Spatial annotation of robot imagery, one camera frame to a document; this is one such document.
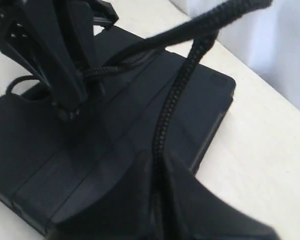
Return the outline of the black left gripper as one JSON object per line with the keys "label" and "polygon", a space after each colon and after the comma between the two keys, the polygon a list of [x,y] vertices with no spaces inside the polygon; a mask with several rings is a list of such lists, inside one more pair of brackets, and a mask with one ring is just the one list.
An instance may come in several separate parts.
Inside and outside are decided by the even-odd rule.
{"label": "black left gripper", "polygon": [[45,86],[64,119],[88,98],[81,71],[94,64],[94,26],[118,20],[103,0],[0,0],[0,51]]}

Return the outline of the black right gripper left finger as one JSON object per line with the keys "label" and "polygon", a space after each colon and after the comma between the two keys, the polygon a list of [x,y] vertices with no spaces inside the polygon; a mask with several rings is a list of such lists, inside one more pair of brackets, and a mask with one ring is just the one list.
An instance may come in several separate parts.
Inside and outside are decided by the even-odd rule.
{"label": "black right gripper left finger", "polygon": [[142,151],[123,177],[91,206],[59,222],[48,240],[161,240],[159,181],[163,156]]}

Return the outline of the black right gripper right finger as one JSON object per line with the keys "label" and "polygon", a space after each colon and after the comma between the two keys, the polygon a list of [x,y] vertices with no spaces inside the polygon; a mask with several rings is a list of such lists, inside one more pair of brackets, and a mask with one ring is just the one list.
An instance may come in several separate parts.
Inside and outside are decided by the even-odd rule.
{"label": "black right gripper right finger", "polygon": [[278,240],[276,231],[228,205],[173,154],[164,157],[164,229],[169,240]]}

